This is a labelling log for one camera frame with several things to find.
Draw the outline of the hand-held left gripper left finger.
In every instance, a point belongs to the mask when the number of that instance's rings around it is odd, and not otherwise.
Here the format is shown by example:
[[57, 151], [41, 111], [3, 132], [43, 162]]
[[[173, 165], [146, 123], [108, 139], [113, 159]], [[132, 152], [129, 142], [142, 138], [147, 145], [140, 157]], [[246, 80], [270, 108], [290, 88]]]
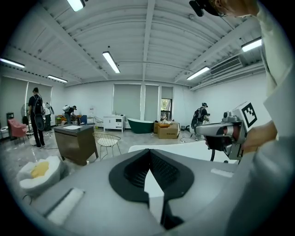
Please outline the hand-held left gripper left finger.
[[150, 150], [144, 149], [115, 165], [109, 173], [113, 190], [126, 201], [148, 203], [145, 179], [150, 170]]

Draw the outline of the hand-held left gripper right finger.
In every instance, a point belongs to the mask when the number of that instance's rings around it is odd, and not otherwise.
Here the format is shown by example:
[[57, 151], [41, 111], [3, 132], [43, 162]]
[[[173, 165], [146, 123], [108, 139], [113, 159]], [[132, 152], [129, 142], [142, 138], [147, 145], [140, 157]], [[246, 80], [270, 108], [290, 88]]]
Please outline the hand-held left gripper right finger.
[[190, 168], [172, 159], [171, 154], [150, 150], [150, 171], [164, 193], [164, 201], [183, 197], [194, 183]]

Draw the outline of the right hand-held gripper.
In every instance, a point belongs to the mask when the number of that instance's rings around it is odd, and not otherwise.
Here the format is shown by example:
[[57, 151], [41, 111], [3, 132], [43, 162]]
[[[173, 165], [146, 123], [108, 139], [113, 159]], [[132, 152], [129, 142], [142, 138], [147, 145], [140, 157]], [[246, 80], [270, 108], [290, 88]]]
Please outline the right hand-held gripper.
[[221, 123], [198, 125], [195, 132], [204, 136], [209, 149], [223, 151], [230, 160], [240, 160], [242, 144], [256, 121], [254, 108], [246, 101], [225, 112]]

